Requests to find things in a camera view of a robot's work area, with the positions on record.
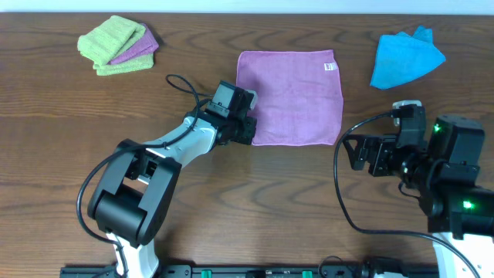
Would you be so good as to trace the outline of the purple microfiber cloth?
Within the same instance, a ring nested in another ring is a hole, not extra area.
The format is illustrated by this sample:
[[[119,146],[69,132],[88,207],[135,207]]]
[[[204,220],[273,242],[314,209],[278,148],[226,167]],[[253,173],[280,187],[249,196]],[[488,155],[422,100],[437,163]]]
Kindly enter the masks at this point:
[[[333,145],[343,117],[340,71],[332,49],[244,51],[236,85],[257,92],[254,146]]]

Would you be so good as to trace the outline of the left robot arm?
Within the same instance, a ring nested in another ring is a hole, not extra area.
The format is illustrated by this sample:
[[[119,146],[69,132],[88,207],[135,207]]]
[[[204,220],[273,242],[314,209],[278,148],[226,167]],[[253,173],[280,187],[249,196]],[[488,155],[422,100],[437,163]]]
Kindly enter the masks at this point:
[[[182,168],[218,145],[250,145],[255,135],[253,110],[258,96],[221,81],[211,99],[197,100],[182,123],[156,140],[121,141],[100,162],[103,174],[87,215],[105,233],[117,255],[115,276],[153,277],[159,260],[154,237],[164,222]]]

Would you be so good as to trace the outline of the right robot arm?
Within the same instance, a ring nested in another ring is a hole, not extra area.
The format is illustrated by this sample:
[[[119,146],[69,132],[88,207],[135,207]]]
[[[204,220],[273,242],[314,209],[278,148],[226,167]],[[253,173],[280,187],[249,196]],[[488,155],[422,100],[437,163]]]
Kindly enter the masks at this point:
[[[428,220],[428,231],[352,228],[368,235],[410,236],[432,241],[440,277],[493,275],[493,192],[476,185],[485,140],[482,125],[465,117],[436,118],[424,139],[425,108],[418,100],[394,103],[377,119],[391,118],[395,134],[345,131],[337,147],[345,147],[355,171],[368,166],[374,177],[395,175],[398,188],[417,191],[414,199]]]

